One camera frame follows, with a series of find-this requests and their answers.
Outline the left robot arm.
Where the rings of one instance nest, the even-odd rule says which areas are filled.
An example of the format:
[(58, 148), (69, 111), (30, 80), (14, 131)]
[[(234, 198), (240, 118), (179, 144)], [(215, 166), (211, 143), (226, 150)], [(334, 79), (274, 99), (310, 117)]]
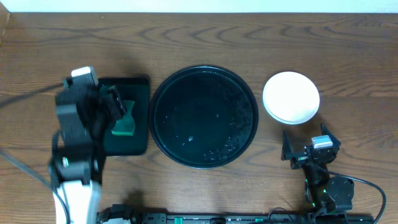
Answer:
[(96, 223), (106, 153), (103, 146), (108, 126), (127, 109), (115, 86), (71, 86), (55, 98), (60, 130), (53, 137), (49, 162), (54, 196), (65, 216), (57, 222)]

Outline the white plate with green stain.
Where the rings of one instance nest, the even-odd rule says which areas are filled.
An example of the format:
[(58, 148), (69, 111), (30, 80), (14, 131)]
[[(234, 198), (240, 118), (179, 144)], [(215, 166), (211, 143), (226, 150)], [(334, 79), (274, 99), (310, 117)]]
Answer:
[(297, 72), (280, 72), (268, 79), (262, 102), (275, 120), (290, 125), (312, 119), (320, 107), (320, 94), (314, 82)]

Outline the rectangular black water tray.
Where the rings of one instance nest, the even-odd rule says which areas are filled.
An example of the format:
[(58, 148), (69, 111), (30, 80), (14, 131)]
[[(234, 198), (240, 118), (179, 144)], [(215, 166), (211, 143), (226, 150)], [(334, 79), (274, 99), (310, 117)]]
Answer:
[(123, 102), (135, 101), (132, 117), (136, 128), (133, 136), (114, 136), (111, 123), (104, 135), (107, 156), (140, 156), (146, 152), (148, 138), (149, 81), (146, 78), (101, 78), (100, 89), (116, 85)]

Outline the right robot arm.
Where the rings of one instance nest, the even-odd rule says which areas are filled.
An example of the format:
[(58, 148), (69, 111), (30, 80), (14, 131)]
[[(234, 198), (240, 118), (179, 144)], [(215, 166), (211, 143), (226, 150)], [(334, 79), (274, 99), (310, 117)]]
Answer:
[(341, 143), (326, 128), (302, 152), (294, 152), (287, 131), (282, 132), (283, 161), (305, 174), (305, 196), (313, 206), (306, 214), (309, 223), (348, 223), (346, 212), (353, 208), (354, 183), (346, 177), (328, 173), (327, 164), (336, 159)]

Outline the green scouring sponge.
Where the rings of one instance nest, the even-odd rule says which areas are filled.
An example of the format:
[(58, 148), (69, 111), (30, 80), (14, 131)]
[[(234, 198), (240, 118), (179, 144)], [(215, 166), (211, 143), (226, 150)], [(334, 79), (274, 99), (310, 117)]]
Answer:
[(135, 101), (125, 100), (124, 105), (127, 109), (126, 114), (116, 121), (114, 128), (111, 130), (114, 136), (133, 136), (136, 128), (136, 123), (132, 117), (132, 110)]

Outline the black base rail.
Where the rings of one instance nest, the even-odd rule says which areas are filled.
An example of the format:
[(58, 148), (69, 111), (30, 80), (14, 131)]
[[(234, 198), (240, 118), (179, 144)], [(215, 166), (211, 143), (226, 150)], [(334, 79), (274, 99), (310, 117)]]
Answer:
[(169, 213), (166, 210), (140, 210), (130, 205), (114, 204), (97, 214), (96, 224), (306, 224), (306, 223), (374, 223), (369, 215), (319, 215), (291, 213), (278, 207), (268, 214), (210, 214), (210, 213)]

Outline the round black tray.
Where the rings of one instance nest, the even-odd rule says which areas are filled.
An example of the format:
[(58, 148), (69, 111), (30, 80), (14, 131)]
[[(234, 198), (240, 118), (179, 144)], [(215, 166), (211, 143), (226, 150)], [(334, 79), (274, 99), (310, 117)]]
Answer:
[(196, 65), (166, 78), (149, 109), (153, 140), (171, 160), (194, 169), (224, 166), (242, 155), (259, 123), (256, 99), (236, 73)]

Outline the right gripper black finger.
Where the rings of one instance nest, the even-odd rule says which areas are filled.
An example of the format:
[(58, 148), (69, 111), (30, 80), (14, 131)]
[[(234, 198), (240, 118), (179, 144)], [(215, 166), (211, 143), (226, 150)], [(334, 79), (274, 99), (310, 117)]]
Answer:
[(333, 143), (333, 146), (341, 146), (341, 142), (329, 131), (329, 129), (322, 123), (320, 125), (321, 133), (323, 136), (328, 136)]
[(280, 159), (282, 161), (291, 160), (294, 154), (292, 152), (292, 147), (290, 145), (287, 132), (285, 130), (282, 131), (282, 152)]

